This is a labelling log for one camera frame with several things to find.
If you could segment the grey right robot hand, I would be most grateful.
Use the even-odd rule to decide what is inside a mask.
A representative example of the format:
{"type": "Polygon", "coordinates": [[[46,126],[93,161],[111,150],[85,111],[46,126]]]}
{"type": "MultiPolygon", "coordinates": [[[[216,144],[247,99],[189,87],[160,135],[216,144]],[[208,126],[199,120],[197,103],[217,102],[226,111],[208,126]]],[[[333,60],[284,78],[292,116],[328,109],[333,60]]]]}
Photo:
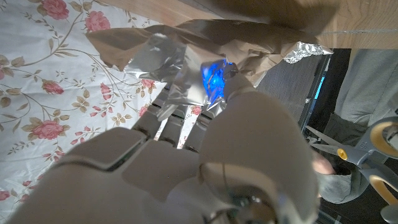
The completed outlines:
{"type": "Polygon", "coordinates": [[[155,140],[148,111],[75,146],[50,168],[10,223],[313,223],[312,153],[290,113],[232,65],[226,108],[189,149],[155,140]]]}

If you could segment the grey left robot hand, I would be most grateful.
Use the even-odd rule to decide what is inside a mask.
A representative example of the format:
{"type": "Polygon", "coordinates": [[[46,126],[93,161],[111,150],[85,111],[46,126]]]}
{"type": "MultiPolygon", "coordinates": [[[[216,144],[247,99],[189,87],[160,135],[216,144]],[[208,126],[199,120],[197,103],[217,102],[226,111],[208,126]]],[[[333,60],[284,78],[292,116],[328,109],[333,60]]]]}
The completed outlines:
{"type": "MultiPolygon", "coordinates": [[[[383,142],[389,146],[389,149],[386,150],[386,154],[388,154],[390,158],[397,159],[397,125],[385,128],[384,132],[385,136],[383,137],[383,142]]],[[[389,186],[395,191],[395,194],[397,194],[397,174],[394,171],[392,171],[392,173],[392,177],[389,177],[383,183],[383,186],[389,186]]],[[[394,196],[389,190],[387,191],[394,197],[394,201],[391,203],[389,202],[389,205],[382,209],[381,215],[386,222],[397,223],[397,196],[394,196]]]]}

